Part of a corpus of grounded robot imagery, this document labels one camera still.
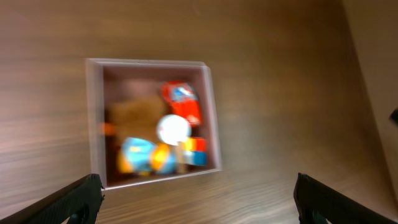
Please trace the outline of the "colourful two-by-two puzzle cube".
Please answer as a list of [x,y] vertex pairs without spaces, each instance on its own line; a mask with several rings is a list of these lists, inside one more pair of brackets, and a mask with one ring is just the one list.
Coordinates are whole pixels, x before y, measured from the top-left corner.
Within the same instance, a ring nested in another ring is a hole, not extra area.
[[207,165],[206,140],[203,138],[188,138],[183,143],[185,162],[192,166]]

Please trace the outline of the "white box with pink interior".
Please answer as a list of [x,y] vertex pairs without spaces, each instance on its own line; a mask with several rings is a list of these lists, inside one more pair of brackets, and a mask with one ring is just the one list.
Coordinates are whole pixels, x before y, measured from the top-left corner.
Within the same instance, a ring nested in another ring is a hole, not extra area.
[[210,68],[203,62],[183,60],[139,60],[88,58],[86,84],[91,171],[99,174],[105,190],[132,187],[180,178],[180,175],[121,177],[113,166],[111,151],[103,134],[106,104],[127,97],[157,93],[162,82],[184,80],[191,84],[199,98],[203,125],[196,133],[207,140],[207,165],[184,176],[221,171],[222,158]]

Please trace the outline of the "brown plush toy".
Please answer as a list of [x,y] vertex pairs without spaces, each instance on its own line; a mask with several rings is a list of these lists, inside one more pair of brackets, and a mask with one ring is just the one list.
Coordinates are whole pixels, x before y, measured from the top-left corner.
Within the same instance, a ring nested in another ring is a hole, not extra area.
[[166,112],[167,105],[157,95],[114,102],[106,107],[102,131],[106,136],[114,136],[118,144],[127,138],[157,142],[156,127]]

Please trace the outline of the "pig face rattle drum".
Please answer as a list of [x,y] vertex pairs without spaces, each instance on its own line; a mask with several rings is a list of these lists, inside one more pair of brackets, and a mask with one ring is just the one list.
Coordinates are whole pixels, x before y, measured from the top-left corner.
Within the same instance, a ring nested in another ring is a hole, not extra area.
[[190,123],[183,117],[176,114],[168,114],[160,119],[157,124],[158,138],[170,145],[177,160],[177,172],[187,172],[187,165],[184,158],[184,142],[191,136],[192,128]]

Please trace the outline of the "red toy fire truck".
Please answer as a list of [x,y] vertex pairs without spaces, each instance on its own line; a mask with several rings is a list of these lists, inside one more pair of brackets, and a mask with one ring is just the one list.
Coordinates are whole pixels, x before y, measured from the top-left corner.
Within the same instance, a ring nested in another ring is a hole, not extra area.
[[191,85],[180,80],[169,81],[161,84],[160,92],[173,114],[186,119],[193,128],[202,124],[200,105]]

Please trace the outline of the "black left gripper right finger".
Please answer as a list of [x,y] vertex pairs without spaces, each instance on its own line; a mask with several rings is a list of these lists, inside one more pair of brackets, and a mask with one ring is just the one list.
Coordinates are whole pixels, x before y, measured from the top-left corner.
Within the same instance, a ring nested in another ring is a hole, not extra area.
[[298,174],[294,200],[300,224],[396,224],[307,174]]

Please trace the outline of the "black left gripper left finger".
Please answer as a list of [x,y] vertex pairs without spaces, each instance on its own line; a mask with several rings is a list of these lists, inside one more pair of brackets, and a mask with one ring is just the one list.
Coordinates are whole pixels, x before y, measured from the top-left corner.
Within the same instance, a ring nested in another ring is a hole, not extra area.
[[104,200],[98,174],[88,174],[1,220],[3,224],[95,223]]

